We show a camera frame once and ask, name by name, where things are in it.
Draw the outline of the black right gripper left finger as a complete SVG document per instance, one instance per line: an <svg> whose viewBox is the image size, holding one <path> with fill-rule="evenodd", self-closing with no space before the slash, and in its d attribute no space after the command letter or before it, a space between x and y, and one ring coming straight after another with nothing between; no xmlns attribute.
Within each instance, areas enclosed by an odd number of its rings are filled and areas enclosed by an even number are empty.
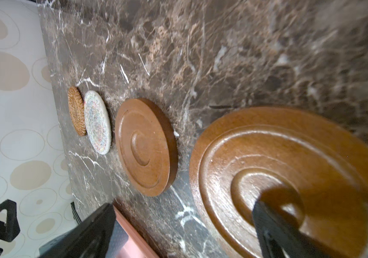
<svg viewBox="0 0 368 258"><path fill-rule="evenodd" d="M115 221L113 206L105 203L40 257L105 258Z"/></svg>

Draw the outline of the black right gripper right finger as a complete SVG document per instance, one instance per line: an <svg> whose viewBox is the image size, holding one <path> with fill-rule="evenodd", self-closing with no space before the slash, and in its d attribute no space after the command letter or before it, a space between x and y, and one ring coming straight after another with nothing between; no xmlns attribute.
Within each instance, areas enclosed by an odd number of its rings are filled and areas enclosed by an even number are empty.
<svg viewBox="0 0 368 258"><path fill-rule="evenodd" d="M329 257L265 202L255 203L252 220L264 258Z"/></svg>

